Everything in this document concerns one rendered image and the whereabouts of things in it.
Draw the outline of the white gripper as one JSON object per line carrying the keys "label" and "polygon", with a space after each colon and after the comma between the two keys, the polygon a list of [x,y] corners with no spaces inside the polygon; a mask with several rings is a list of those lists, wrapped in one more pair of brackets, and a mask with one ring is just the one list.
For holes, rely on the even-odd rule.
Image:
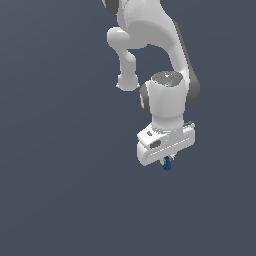
{"label": "white gripper", "polygon": [[166,156],[173,160],[179,151],[194,144],[195,124],[188,122],[173,131],[159,130],[149,124],[137,137],[137,158],[143,166],[156,161],[165,164]]}

